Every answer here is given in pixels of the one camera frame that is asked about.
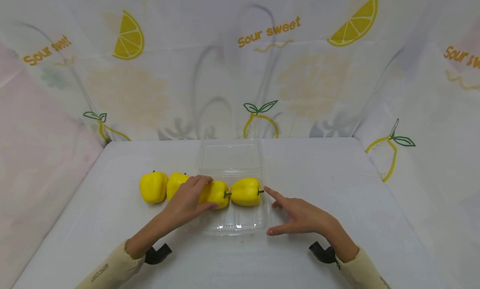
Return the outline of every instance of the black clamp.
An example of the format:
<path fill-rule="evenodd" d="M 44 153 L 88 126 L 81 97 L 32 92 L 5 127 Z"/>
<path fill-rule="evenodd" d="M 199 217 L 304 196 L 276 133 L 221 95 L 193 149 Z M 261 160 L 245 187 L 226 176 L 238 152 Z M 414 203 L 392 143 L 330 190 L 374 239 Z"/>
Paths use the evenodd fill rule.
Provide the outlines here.
<path fill-rule="evenodd" d="M 172 250 L 167 244 L 164 244 L 158 251 L 155 251 L 155 248 L 151 247 L 145 254 L 145 263 L 150 265 L 162 263 L 171 253 Z"/>
<path fill-rule="evenodd" d="M 315 257 L 322 263 L 331 264 L 337 262 L 335 251 L 331 246 L 324 250 L 318 241 L 316 241 L 310 245 L 308 249 L 312 251 Z"/>

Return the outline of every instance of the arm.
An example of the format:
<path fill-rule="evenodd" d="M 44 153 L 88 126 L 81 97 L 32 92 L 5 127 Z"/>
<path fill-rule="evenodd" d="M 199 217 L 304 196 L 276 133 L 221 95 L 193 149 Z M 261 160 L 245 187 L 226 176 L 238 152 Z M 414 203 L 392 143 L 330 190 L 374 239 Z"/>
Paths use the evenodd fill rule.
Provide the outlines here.
<path fill-rule="evenodd" d="M 115 289 L 135 276 L 145 262 L 145 253 L 155 242 L 217 206 L 216 203 L 198 204 L 203 186 L 211 181 L 211 177 L 195 176 L 180 185 L 161 213 L 113 250 L 75 289 Z"/>
<path fill-rule="evenodd" d="M 335 217 L 302 199 L 286 198 L 268 187 L 265 187 L 265 191 L 275 199 L 272 207 L 283 208 L 290 219 L 283 225 L 269 228 L 267 235 L 318 233 L 335 250 L 338 269 L 354 288 L 390 288 L 365 251 L 353 242 Z"/>

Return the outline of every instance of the plastic container lid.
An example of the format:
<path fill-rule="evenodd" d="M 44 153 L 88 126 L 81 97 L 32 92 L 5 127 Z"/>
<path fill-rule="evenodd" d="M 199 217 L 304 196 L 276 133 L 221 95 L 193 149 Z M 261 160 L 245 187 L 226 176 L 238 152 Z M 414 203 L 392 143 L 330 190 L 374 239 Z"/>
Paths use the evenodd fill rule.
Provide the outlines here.
<path fill-rule="evenodd" d="M 263 173 L 261 143 L 258 138 L 236 140 L 202 140 L 198 171 L 208 173 Z"/>

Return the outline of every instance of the yellow bell pepper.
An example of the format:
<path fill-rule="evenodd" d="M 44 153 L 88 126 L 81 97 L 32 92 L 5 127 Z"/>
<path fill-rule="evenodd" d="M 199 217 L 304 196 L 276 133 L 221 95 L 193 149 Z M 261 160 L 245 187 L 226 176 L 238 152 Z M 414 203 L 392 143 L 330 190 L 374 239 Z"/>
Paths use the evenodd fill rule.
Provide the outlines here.
<path fill-rule="evenodd" d="M 167 200 L 172 199 L 175 192 L 179 190 L 180 185 L 186 182 L 188 178 L 189 176 L 183 173 L 179 173 L 179 172 L 172 173 L 167 183 Z"/>
<path fill-rule="evenodd" d="M 213 181 L 202 189 L 198 203 L 213 202 L 218 204 L 218 207 L 214 208 L 215 210 L 223 209 L 228 206 L 230 195 L 228 185 L 225 182 Z"/>
<path fill-rule="evenodd" d="M 260 203 L 260 182 L 255 178 L 246 178 L 236 181 L 231 187 L 231 199 L 235 204 L 252 207 Z"/>
<path fill-rule="evenodd" d="M 149 204 L 155 204 L 165 199 L 168 176 L 163 172 L 148 173 L 140 179 L 140 194 L 143 200 Z"/>

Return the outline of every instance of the sleeve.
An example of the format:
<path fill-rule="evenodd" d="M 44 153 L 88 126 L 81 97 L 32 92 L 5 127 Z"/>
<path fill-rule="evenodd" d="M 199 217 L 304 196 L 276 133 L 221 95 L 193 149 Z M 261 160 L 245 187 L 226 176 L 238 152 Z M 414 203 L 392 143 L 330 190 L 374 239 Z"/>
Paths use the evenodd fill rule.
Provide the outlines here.
<path fill-rule="evenodd" d="M 337 256 L 337 266 L 343 276 L 356 289 L 391 289 L 380 276 L 377 268 L 366 252 L 359 247 L 357 256 L 350 262 L 343 263 Z"/>
<path fill-rule="evenodd" d="M 117 289 L 140 270 L 145 256 L 133 259 L 125 250 L 127 241 L 122 242 L 92 271 L 75 289 Z"/>

